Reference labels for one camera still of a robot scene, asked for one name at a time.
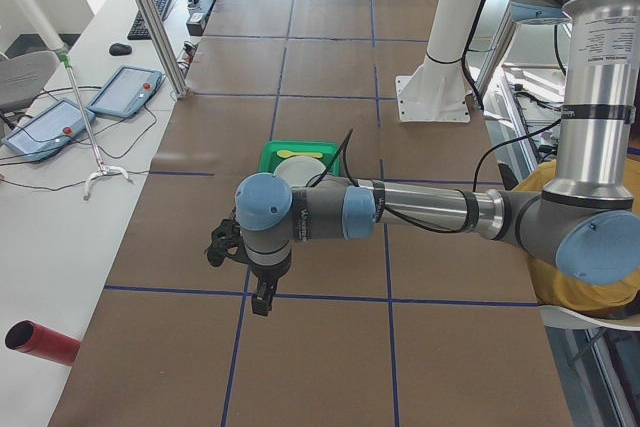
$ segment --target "green container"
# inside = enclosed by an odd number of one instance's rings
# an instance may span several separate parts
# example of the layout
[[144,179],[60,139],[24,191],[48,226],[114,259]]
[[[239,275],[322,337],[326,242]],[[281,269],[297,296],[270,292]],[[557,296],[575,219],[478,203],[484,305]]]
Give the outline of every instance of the green container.
[[[331,162],[331,159],[338,151],[338,146],[332,142],[305,142],[295,140],[272,140],[267,142],[262,150],[260,157],[259,172],[271,172],[276,170],[286,159],[278,155],[279,150],[290,150],[291,152],[318,152],[322,154],[322,158],[318,159],[325,167]],[[336,159],[331,167],[330,172],[333,175],[340,175],[340,159]]]

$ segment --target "white table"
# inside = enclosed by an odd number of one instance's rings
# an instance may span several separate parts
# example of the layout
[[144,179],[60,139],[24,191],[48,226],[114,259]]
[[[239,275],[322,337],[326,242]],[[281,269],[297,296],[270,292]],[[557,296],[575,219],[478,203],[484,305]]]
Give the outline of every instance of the white table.
[[[164,22],[176,55],[185,40],[186,0],[175,0]],[[108,0],[70,52],[79,85],[102,85],[120,65],[162,70],[150,40],[127,41],[137,11],[134,0]],[[112,57],[109,45],[125,42],[131,55]],[[47,89],[68,87],[62,66]],[[88,101],[94,92],[85,92]],[[71,92],[58,97],[73,99]],[[146,171],[155,154],[173,109],[175,97],[168,81],[147,104],[157,124],[121,160],[105,162],[130,171]],[[29,113],[53,103],[43,97]],[[112,123],[97,119],[95,130]],[[114,154],[122,153],[152,122],[142,110],[133,119],[98,135],[99,144]],[[0,148],[0,158],[13,153]],[[28,185],[58,187],[78,181],[96,171],[89,146],[67,146],[41,164],[0,167],[6,180]],[[60,192],[33,191],[0,183],[0,333],[21,320],[32,320],[76,338],[82,338],[102,286],[118,251],[129,218],[146,176],[133,175],[97,181],[88,202],[82,185]],[[64,387],[70,368],[35,357],[0,349],[0,424],[42,427],[47,424]]]

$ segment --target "yellow spoon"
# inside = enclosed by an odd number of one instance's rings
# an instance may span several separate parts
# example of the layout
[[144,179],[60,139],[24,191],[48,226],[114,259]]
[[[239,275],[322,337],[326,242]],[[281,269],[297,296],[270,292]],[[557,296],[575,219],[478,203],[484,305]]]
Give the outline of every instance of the yellow spoon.
[[320,152],[293,152],[292,150],[278,150],[276,155],[281,159],[288,159],[289,157],[313,157],[314,159],[321,159],[323,154]]

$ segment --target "black keyboard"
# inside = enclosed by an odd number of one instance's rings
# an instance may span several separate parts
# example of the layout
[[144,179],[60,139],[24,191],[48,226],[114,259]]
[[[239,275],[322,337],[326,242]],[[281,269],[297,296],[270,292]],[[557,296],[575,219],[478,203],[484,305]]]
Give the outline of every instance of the black keyboard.
[[[156,9],[158,10],[158,15],[162,20],[167,18],[169,15],[169,6],[171,5],[171,0],[153,0],[156,4]],[[131,30],[129,31],[129,35],[127,35],[127,39],[129,40],[145,40],[150,39],[149,31],[147,30],[147,26],[144,23],[144,19],[142,18],[142,13],[138,12],[136,15],[136,19],[133,21],[133,25],[131,26]]]

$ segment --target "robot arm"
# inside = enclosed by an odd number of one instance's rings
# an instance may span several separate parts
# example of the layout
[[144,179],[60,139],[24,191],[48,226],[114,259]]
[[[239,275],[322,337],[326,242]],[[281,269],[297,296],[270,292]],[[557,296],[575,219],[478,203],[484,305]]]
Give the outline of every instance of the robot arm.
[[249,265],[258,278],[253,312],[271,310],[291,265],[291,241],[360,238],[376,222],[439,233],[477,232],[524,249],[591,284],[622,280],[640,266],[640,218],[622,185],[640,66],[640,1],[514,0],[562,7],[573,21],[556,178],[541,194],[464,192],[328,178],[290,188],[271,174],[247,178],[235,218],[212,233],[208,258]]

